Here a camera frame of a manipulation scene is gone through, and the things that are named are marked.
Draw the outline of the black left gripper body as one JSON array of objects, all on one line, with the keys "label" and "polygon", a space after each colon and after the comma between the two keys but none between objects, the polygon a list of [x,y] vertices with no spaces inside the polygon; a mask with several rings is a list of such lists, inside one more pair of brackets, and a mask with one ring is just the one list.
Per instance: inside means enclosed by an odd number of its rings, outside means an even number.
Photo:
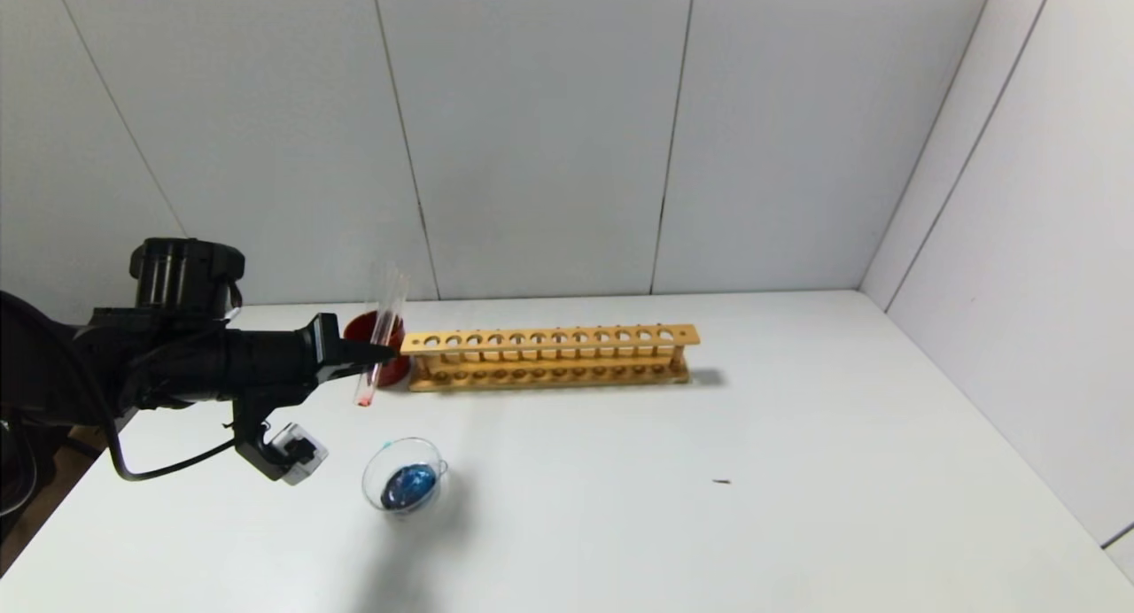
[{"label": "black left gripper body", "polygon": [[228,330],[225,392],[304,398],[335,371],[338,343],[333,314],[318,314],[298,330]]}]

